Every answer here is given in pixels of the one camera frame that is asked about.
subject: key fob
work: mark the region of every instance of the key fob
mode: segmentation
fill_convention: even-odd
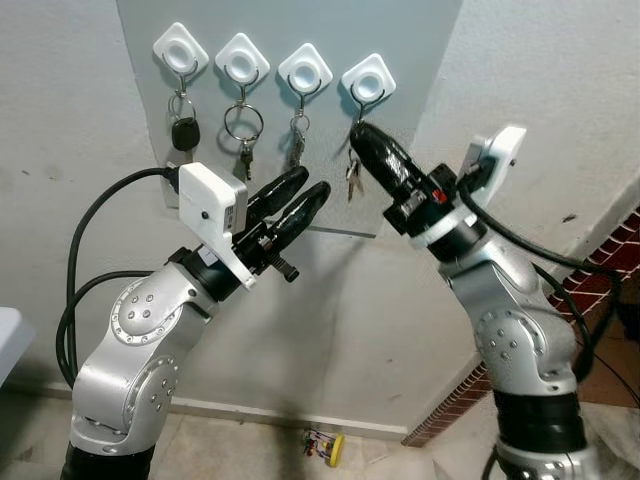
[[[171,127],[171,141],[176,150],[188,152],[200,143],[200,126],[193,117],[176,120]]]

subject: yellow object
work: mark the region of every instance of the yellow object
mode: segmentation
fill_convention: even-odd
[[[329,466],[331,468],[336,468],[338,466],[343,443],[344,435],[340,434],[336,437],[336,441],[333,442],[333,448],[331,449],[331,458],[329,459]]]

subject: tile floor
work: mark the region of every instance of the tile floor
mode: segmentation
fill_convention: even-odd
[[[592,406],[594,431],[612,435],[618,454],[637,456],[637,413]],[[301,454],[299,430],[171,414],[157,444],[152,478],[264,480],[466,480],[477,479],[495,438],[491,399],[481,402],[425,449],[396,442],[348,437],[337,469]],[[0,393],[0,480],[57,480],[69,435],[66,400]],[[610,450],[605,458],[615,476],[635,479],[638,471]],[[494,472],[492,479],[503,479]]]

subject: baseboard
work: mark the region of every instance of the baseboard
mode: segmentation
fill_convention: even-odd
[[[71,390],[69,387],[59,382],[34,383],[7,381],[3,385],[3,390],[65,400],[71,399]],[[319,415],[289,414],[277,410],[217,402],[204,402],[180,397],[173,398],[169,411],[185,415],[221,418],[238,422],[262,423],[288,428],[314,428],[324,432],[344,433],[346,435],[398,442],[409,433],[407,427],[401,425],[358,422]]]

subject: white wall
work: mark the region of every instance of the white wall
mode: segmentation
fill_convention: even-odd
[[[60,381],[53,338],[73,229],[107,185],[155,159],[115,4],[13,0],[0,17],[0,304],[38,327],[17,376]],[[492,209],[534,240],[571,250],[640,174],[637,26],[636,1],[467,0],[417,159],[457,167],[473,133],[527,125]],[[577,219],[562,223],[569,213]],[[156,268],[194,244],[148,180],[96,217],[80,281]],[[179,395],[412,427],[473,353],[435,262],[387,225],[374,241],[310,232],[286,256],[300,279],[288,285],[268,273],[250,295],[225,302]],[[83,357],[122,285],[80,308]]]

